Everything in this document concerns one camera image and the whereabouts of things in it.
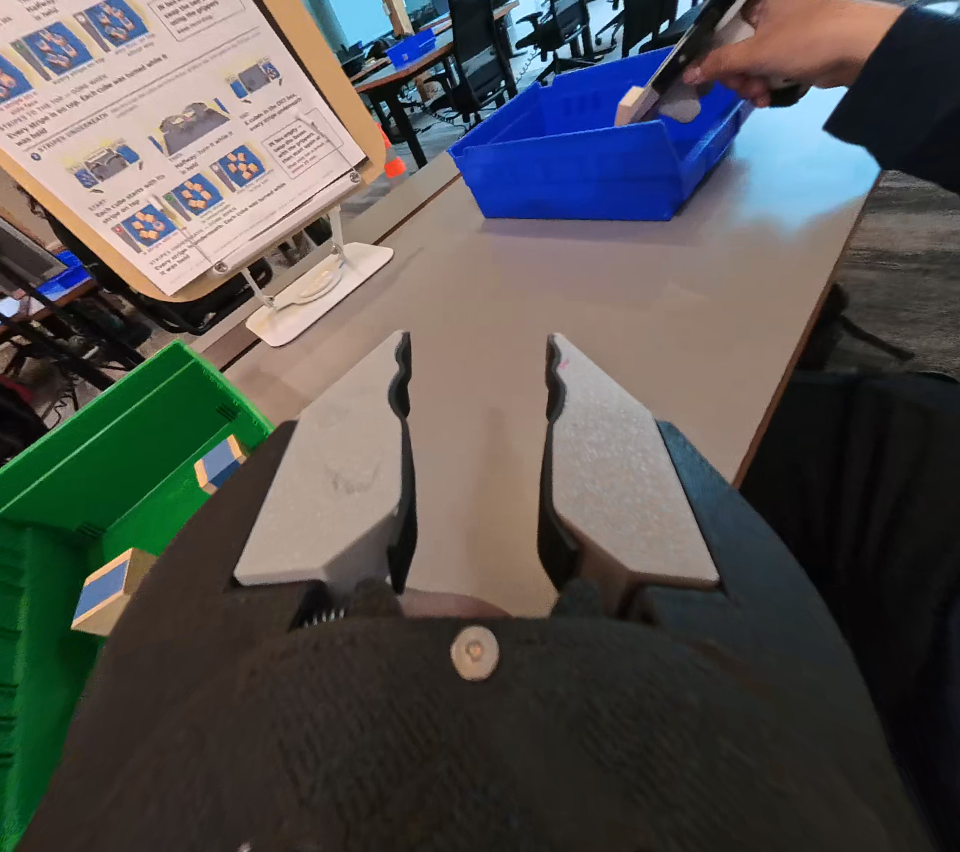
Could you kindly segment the person's dark trousers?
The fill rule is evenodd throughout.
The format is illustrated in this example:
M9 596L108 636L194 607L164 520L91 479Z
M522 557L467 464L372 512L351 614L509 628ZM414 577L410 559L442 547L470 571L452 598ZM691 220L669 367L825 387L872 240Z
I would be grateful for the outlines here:
M740 492L817 587L937 845L958 850L958 380L795 374Z

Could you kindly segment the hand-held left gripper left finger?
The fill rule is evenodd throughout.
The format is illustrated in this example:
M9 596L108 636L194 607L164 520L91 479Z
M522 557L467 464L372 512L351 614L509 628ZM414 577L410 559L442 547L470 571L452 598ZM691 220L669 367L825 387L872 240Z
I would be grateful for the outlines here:
M412 341L387 336L299 414L233 576L404 592L417 546Z

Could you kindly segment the blue striped wooden cube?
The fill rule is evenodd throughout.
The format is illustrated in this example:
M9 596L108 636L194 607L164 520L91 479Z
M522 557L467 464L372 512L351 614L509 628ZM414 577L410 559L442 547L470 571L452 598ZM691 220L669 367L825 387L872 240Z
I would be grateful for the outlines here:
M633 86L617 103L615 127L654 120L659 114L662 96L651 86Z
M233 433L197 459L194 471L198 487L207 495L218 491L248 459L246 447Z
M92 572L81 587L71 630L109 636L157 560L156 555L131 547Z

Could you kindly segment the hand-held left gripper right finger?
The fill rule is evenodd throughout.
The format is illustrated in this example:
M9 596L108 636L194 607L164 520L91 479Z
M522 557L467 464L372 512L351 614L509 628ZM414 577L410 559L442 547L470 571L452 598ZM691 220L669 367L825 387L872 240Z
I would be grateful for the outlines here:
M546 340L536 550L557 593L584 582L607 614L647 586L721 583L654 414L575 346Z

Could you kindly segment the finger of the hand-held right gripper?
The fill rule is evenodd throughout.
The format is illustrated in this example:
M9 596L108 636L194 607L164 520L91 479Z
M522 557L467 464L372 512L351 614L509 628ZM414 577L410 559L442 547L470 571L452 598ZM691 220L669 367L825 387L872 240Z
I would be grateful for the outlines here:
M679 124L690 124L701 113L703 94L700 83L678 79L658 100L658 115Z
M685 79L689 68L704 59L708 53L730 42L743 38L743 18L738 11L728 10L720 17L703 12L683 34L671 53L656 71L647 86L661 96L677 80ZM712 89L712 82L702 85L702 99Z

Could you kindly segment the small blue storage bin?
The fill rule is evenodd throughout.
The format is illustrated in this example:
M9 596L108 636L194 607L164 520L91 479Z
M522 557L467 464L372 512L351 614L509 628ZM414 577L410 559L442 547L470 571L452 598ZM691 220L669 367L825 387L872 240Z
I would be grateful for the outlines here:
M434 52L436 47L437 37L434 30L425 28L389 46L385 55L394 69L401 70L419 62Z

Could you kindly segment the person's right forearm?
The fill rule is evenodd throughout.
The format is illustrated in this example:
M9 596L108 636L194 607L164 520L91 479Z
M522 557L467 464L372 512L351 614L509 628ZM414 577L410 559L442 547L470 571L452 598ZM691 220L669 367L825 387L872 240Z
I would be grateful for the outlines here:
M882 171L959 194L959 18L910 6L823 126Z

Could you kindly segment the blue plastic bin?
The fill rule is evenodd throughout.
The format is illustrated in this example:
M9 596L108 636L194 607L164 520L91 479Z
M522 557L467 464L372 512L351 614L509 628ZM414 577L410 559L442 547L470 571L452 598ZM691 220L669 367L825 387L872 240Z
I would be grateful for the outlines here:
M487 219L667 222L732 148L752 105L715 87L690 123L615 126L668 49L532 84L450 146Z

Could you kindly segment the wood edged office desk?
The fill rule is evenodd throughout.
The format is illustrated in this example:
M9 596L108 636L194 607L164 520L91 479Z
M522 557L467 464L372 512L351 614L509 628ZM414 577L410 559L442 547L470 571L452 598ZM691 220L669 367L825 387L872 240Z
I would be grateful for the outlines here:
M511 1L499 8L493 8L494 17L501 25L502 40L506 46L506 50L506 21L517 5L515 1ZM384 71L382 74L366 78L366 80L354 86L354 89L369 101L378 118L382 119L385 114L390 116L390 120L398 133L399 139L406 145L415 165L419 169L426 165L426 155L418 138L417 130L414 128L410 115L407 113L405 101L401 98L401 92L403 88L418 79L438 80L442 89L447 94L448 107L460 115L454 110L450 101L450 92L454 84L451 46L452 31L450 25L448 38L444 42L437 42L436 49L418 62L403 67L402 69L395 69L391 66L389 70Z

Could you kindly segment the green plastic bin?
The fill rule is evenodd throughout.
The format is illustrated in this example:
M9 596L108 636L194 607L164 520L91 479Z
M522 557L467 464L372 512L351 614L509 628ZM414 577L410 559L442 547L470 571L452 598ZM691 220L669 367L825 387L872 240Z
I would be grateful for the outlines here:
M1 846L45 793L102 641L71 629L86 577L160 555L208 495L194 465L274 425L207 360L164 347L2 467Z

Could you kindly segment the blue plastic tray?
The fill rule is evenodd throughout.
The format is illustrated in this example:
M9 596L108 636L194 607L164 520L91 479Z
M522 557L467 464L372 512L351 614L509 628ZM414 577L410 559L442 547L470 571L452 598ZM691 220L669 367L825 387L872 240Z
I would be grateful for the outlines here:
M37 287L38 292L47 299L57 301L67 294L86 289L90 283L95 282L80 259L70 250L64 249L55 253L54 258L63 266L63 269Z

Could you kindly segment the person's right hand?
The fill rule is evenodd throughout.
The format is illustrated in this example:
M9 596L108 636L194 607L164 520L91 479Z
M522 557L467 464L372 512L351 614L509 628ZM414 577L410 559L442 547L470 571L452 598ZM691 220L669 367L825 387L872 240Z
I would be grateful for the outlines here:
M772 106L777 80L848 88L905 11L879 0L747 0L741 17L752 34L714 48L682 78L718 82L758 108Z

